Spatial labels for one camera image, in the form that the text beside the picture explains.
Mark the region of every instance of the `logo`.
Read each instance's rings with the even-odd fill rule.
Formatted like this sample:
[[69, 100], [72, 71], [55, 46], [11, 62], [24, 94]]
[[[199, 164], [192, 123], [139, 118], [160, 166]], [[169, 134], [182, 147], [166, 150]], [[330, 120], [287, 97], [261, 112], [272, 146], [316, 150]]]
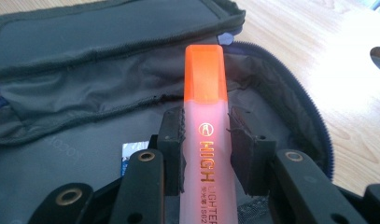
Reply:
[[205, 137], [211, 136], [214, 132], [214, 128], [209, 123], [203, 123], [199, 126], [199, 133]]

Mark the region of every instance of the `translucent highlighter barrel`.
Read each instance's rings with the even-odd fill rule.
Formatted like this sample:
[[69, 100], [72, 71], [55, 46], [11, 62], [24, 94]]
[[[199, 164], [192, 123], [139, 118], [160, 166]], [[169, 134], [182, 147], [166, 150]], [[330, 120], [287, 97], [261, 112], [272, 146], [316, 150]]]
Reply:
[[228, 102], [222, 48], [189, 46], [185, 76], [187, 162], [180, 224], [236, 224], [234, 174], [230, 162]]

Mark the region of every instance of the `wooden table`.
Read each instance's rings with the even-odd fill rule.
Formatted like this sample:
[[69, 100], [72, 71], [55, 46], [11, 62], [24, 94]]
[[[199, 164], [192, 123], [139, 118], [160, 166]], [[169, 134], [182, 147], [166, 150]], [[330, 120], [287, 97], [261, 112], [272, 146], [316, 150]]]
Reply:
[[[0, 0], [0, 14], [92, 0]], [[334, 183], [358, 194], [380, 183], [380, 15], [354, 0], [238, 0], [239, 40], [263, 46], [300, 80], [327, 123]]]

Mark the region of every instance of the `orange cap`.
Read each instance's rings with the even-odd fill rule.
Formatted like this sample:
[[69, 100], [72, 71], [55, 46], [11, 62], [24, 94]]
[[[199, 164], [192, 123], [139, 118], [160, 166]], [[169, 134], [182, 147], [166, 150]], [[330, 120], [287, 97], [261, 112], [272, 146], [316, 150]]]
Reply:
[[190, 45], [186, 48], [184, 101], [213, 104], [227, 100], [224, 56], [220, 45]]

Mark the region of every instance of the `orange highlighter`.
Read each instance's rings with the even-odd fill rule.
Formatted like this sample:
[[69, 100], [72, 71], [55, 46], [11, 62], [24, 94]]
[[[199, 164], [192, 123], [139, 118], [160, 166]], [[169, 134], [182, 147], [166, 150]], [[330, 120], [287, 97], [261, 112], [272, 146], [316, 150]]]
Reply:
[[227, 84], [219, 45], [186, 49], [180, 224], [237, 224]]

